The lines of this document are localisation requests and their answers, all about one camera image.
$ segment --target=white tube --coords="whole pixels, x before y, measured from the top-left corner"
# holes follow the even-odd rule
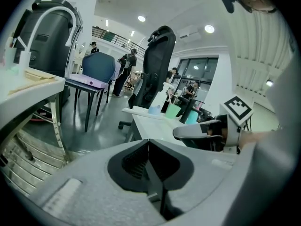
[[[53,8],[48,9],[47,11],[45,11],[45,12],[39,17],[39,19],[38,19],[36,25],[35,25],[34,28],[33,28],[32,34],[31,34],[31,36],[30,36],[30,38],[29,38],[29,42],[28,42],[28,44],[27,44],[27,49],[26,49],[27,52],[29,52],[30,47],[32,46],[33,38],[34,38],[34,36],[35,36],[35,34],[36,34],[37,30],[38,30],[38,27],[39,27],[41,21],[43,20],[43,18],[44,18],[47,14],[49,14],[49,13],[51,13],[51,12],[53,12],[53,11],[56,11],[56,10],[63,10],[63,11],[66,11],[66,12],[68,12],[68,13],[72,16],[72,19],[73,19],[73,27],[72,27],[71,33],[70,33],[70,35],[69,35],[69,38],[68,38],[68,40],[67,40],[67,42],[66,42],[66,46],[67,46],[67,47],[70,47],[70,46],[71,46],[71,39],[72,39],[72,36],[73,36],[73,34],[74,34],[74,31],[75,31],[75,27],[76,27],[76,18],[75,18],[74,13],[73,13],[69,8],[58,6],[58,7],[53,7]]]

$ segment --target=black office chair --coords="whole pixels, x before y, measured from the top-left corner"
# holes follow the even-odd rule
[[[174,50],[175,34],[170,27],[162,26],[154,31],[148,39],[148,48],[145,51],[143,72],[146,74],[142,79],[142,86],[137,93],[133,93],[128,104],[149,108],[156,94],[163,89],[171,55]],[[120,121],[118,128],[130,126],[132,123]]]

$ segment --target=black table leg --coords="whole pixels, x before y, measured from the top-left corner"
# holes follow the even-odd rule
[[[107,103],[108,103],[108,99],[109,99],[110,86],[111,86],[111,83],[109,83],[109,87],[108,87],[108,91],[107,91]]]
[[[98,111],[99,111],[99,106],[100,106],[100,102],[102,100],[103,97],[103,90],[100,93],[99,99],[98,99],[98,105],[97,105],[97,110],[96,110],[96,116],[98,116]]]
[[[89,93],[89,104],[88,104],[87,115],[86,115],[85,132],[88,131],[89,117],[90,117],[94,94],[95,94],[95,92],[91,92],[91,97],[90,97],[90,93]]]
[[[74,98],[74,110],[76,110],[76,103],[77,103],[77,93],[78,93],[79,89],[75,90],[75,98]]]

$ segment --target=blue chair back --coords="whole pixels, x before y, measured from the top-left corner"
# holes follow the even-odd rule
[[[102,52],[96,52],[83,58],[83,74],[108,83],[115,72],[115,59]]]

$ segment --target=chair base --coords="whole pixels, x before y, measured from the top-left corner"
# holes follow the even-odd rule
[[[131,122],[127,122],[127,121],[119,121],[119,125],[118,125],[118,129],[122,130],[123,126],[131,126],[132,123]]]

